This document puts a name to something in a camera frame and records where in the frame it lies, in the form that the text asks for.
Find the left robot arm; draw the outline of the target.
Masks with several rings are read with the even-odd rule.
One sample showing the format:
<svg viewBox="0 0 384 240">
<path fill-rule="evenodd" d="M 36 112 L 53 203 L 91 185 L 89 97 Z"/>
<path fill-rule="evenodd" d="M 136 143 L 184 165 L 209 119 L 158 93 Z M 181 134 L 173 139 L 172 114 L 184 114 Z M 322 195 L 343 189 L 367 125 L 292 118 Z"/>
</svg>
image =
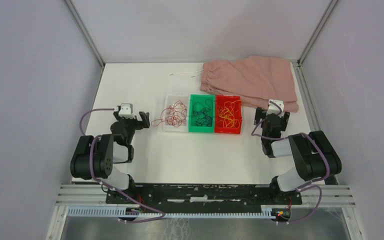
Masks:
<svg viewBox="0 0 384 240">
<path fill-rule="evenodd" d="M 116 121 L 110 126 L 111 133 L 98 138 L 92 135 L 79 138 L 69 168 L 74 178 L 95 180 L 113 191 L 119 189 L 118 197 L 129 204 L 136 200 L 138 191 L 133 177 L 114 167 L 114 144 L 127 150 L 126 160 L 122 163 L 131 163 L 135 152 L 132 145 L 134 134 L 150 127 L 150 113 L 140 111 L 140 119 L 120 116 L 118 112 L 114 116 Z"/>
</svg>

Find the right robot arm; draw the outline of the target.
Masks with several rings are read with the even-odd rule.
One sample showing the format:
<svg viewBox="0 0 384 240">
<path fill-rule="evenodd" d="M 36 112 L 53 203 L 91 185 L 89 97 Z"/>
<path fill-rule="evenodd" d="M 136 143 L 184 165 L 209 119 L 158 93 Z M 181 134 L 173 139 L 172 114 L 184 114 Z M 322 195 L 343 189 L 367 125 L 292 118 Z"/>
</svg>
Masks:
<svg viewBox="0 0 384 240">
<path fill-rule="evenodd" d="M 254 128 L 261 129 L 254 137 L 261 140 L 263 153 L 269 158 L 291 156 L 293 167 L 275 176 L 270 183 L 269 199 L 282 204 L 289 192 L 307 190 L 312 183 L 324 181 L 342 171 L 342 162 L 332 144 L 321 130 L 282 136 L 286 130 L 290 113 L 270 113 L 258 107 L 254 115 Z"/>
</svg>

